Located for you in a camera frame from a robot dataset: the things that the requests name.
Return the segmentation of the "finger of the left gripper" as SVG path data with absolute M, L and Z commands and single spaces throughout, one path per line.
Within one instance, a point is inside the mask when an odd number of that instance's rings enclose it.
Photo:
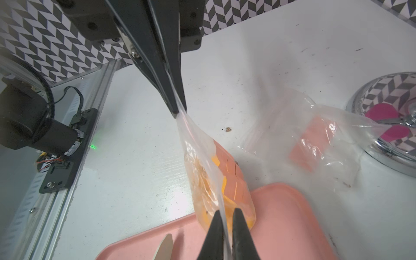
M 148 4 L 161 47 L 161 65 L 156 69 L 160 92 L 170 112 L 179 112 L 178 106 L 184 103 L 179 2 L 149 1 Z
M 155 86 L 163 99 L 156 72 L 158 66 L 161 65 L 161 47 L 157 40 L 148 3 L 146 1 L 107 1 L 107 5 L 115 16 L 118 27 L 132 43 L 133 62 Z M 170 113 L 176 118 L 179 112 Z

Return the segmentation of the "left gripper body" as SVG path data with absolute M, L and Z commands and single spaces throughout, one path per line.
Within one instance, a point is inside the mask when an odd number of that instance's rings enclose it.
M 134 46 L 155 42 L 166 54 L 201 46 L 205 1 L 57 1 L 91 42 L 125 35 Z

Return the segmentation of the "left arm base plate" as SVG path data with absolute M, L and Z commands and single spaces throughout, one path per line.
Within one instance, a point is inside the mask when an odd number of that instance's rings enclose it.
M 98 110 L 91 108 L 74 115 L 70 127 L 77 131 L 78 137 L 74 145 L 64 154 L 53 156 L 42 152 L 36 161 L 37 170 L 45 177 L 39 188 L 40 194 L 53 193 L 69 189 L 73 185 L 82 164 L 85 152 L 98 118 Z

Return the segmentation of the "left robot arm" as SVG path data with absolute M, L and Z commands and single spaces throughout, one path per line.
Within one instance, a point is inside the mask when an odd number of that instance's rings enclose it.
M 171 114 L 186 109 L 181 54 L 200 48 L 204 1 L 58 1 L 82 36 L 94 43 L 118 38 L 136 67 L 156 88 Z M 1 50 L 2 60 L 19 63 L 36 77 L 46 97 L 19 79 L 4 79 L 1 144 L 71 155 L 86 142 L 73 126 L 55 120 L 50 85 L 31 65 Z

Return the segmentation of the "metal tongs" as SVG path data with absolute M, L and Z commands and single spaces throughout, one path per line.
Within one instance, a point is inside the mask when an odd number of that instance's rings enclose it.
M 158 246 L 153 260 L 170 260 L 173 250 L 173 237 L 172 234 L 167 234 Z

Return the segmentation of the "clear resealable bag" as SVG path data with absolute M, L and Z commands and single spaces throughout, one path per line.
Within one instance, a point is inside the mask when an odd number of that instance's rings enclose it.
M 225 239 L 233 245 L 233 213 L 236 208 L 242 210 L 249 230 L 256 223 L 256 210 L 248 185 L 234 157 L 193 122 L 183 105 L 178 107 L 175 120 L 197 221 L 208 231 L 215 212 L 219 210 Z
M 389 128 L 284 89 L 252 126 L 240 148 L 272 167 L 282 166 L 334 190 L 346 190 L 354 185 L 365 149 Z

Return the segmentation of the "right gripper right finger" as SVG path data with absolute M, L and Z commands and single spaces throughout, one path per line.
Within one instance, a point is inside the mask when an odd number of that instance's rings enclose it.
M 232 257 L 234 260 L 260 260 L 241 209 L 233 213 Z

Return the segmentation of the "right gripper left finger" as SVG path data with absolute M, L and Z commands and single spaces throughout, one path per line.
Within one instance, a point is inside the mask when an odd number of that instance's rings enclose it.
M 224 227 L 220 211 L 214 213 L 208 233 L 201 247 L 197 260 L 224 259 Z

